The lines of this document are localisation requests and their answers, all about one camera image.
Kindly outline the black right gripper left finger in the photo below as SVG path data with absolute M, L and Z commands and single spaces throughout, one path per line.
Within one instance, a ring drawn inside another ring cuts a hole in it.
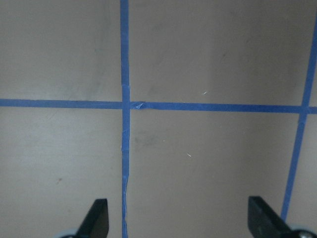
M 109 232 L 107 199 L 96 199 L 82 224 L 77 230 L 76 238 L 106 238 Z

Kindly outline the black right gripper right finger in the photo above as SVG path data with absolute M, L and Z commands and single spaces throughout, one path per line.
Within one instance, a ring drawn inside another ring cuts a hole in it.
M 248 198 L 248 229 L 254 238 L 297 237 L 260 196 Z

